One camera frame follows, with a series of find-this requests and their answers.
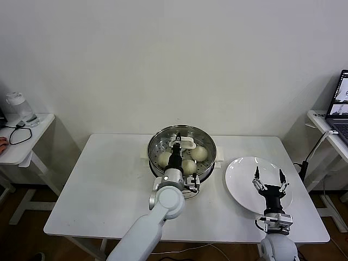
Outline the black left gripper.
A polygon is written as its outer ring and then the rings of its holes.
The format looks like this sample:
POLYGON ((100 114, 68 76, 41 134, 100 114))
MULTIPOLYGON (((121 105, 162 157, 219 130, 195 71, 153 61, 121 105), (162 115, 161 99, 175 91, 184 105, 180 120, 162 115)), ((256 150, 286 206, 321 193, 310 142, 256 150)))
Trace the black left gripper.
POLYGON ((182 136, 180 133, 177 133, 173 141, 172 154, 169 157, 167 169, 182 170, 182 156, 180 147, 182 147, 182 136))

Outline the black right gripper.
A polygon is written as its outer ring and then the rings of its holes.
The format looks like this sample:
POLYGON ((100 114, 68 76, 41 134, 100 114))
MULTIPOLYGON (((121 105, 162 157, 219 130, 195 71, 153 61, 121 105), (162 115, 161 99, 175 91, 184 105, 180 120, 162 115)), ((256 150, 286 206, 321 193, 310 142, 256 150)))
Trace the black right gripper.
POLYGON ((256 166, 252 183, 258 193, 265 198, 266 209, 263 211, 263 214, 285 213, 281 205, 281 199, 286 195, 285 190, 289 183, 287 182, 286 176, 281 169, 279 169, 279 180, 281 184, 280 187, 276 185, 264 185, 264 183, 260 180, 259 167, 256 166))

